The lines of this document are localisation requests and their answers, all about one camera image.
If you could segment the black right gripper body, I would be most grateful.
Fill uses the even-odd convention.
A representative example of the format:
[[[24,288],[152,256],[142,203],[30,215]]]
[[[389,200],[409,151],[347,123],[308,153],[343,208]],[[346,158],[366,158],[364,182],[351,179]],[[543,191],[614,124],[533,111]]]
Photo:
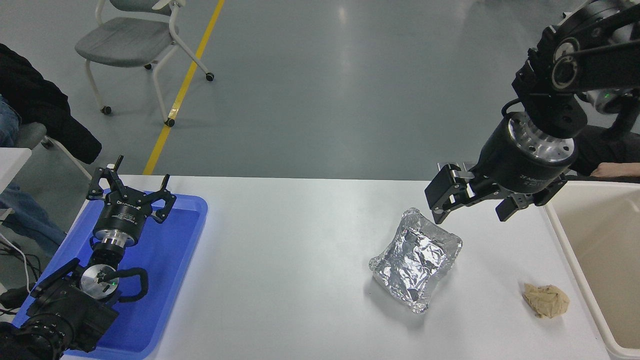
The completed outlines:
[[[548,187],[576,159],[574,140],[551,136],[530,119],[503,119],[480,151],[475,170],[514,193]]]

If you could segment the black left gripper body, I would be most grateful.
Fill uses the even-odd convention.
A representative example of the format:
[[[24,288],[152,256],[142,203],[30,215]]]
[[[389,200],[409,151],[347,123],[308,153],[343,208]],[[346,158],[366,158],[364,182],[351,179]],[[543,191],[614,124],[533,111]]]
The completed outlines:
[[[94,235],[110,230],[118,230],[130,236],[141,235],[146,217],[152,210],[144,196],[145,192],[134,189],[128,190],[126,195],[116,190],[109,192],[94,226]]]

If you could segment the person's hand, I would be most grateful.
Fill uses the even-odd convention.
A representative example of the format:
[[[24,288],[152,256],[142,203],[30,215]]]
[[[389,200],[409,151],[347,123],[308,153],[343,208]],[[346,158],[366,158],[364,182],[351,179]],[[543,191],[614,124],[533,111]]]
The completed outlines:
[[[597,178],[640,177],[640,162],[601,162],[590,176]]]

